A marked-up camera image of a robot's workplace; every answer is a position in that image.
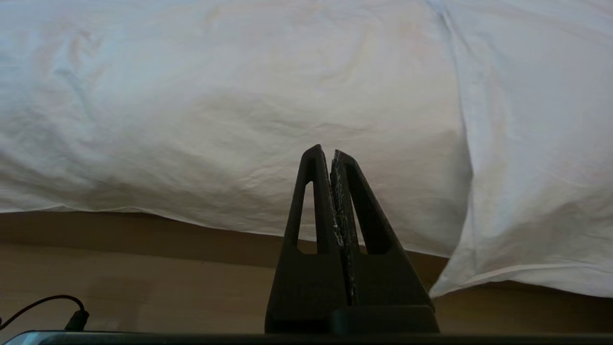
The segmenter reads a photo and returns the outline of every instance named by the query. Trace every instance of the white pillowcase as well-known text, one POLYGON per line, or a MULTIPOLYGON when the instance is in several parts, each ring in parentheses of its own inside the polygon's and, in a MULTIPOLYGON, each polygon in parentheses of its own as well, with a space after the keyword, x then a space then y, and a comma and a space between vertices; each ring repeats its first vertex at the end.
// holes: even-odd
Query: white pillowcase
POLYGON ((0 28, 0 212, 282 236, 321 143, 360 162, 406 248, 449 256, 459 240, 470 161, 424 1, 16 1, 0 28))
POLYGON ((437 5, 474 180, 431 295, 511 279, 613 297, 613 2, 437 5))

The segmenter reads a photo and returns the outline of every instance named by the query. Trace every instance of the wrinkled fabric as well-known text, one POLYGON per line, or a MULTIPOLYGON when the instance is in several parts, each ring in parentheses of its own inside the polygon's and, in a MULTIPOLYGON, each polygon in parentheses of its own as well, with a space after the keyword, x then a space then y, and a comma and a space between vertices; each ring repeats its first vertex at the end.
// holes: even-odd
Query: wrinkled fabric
POLYGON ((423 1, 5 1, 0 27, 0 212, 282 236, 321 143, 357 159, 407 249, 457 244, 470 161, 423 1))
POLYGON ((613 2, 433 2, 473 166, 433 297, 511 279, 613 297, 613 2))

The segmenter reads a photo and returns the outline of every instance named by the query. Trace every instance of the white pillow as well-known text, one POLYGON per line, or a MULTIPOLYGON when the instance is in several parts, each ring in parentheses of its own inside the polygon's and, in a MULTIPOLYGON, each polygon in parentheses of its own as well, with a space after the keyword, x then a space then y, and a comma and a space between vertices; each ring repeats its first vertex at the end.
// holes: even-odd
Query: white pillow
POLYGON ((0 212, 283 235, 321 143, 360 162, 407 248, 448 256, 471 175, 440 24, 424 1, 2 2, 0 212))
POLYGON ((438 6, 474 180, 431 295, 511 279, 613 297, 613 2, 438 6))

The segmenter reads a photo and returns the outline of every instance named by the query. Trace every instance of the black cable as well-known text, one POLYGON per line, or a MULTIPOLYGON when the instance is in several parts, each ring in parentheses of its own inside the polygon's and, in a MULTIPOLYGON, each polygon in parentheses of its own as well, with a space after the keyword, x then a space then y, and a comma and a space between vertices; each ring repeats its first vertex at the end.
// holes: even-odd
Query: black cable
POLYGON ((6 326, 8 326, 11 322, 15 321, 16 318, 20 317, 24 312, 29 311, 35 306, 45 303, 51 300, 71 300, 74 303, 78 304, 79 310, 74 313, 74 315, 70 318, 70 321, 65 327, 65 330, 70 331, 82 331, 87 323, 87 318, 89 317, 89 313, 85 311, 85 306, 83 303, 76 297, 70 295, 56 295, 50 296, 47 298, 43 298, 42 300, 36 301, 31 305, 23 308, 22 310, 15 313, 15 315, 11 316, 6 322, 2 323, 2 319, 0 318, 0 330, 3 330, 6 326))

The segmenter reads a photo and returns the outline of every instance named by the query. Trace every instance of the wooden surface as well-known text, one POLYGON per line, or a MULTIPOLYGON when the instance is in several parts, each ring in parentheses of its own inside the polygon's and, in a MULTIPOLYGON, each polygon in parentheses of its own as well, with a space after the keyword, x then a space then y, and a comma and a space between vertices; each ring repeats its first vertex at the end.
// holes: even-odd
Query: wooden surface
MULTIPOLYGON (((67 293, 85 303, 90 330, 262 333, 280 239, 191 227, 133 215, 0 215, 0 316, 67 293)), ((427 282, 444 262, 413 259, 427 282)), ((551 289, 491 285, 435 306, 446 333, 612 331, 613 300, 551 289)), ((70 301, 39 306, 0 342, 61 328, 75 310, 70 301)))

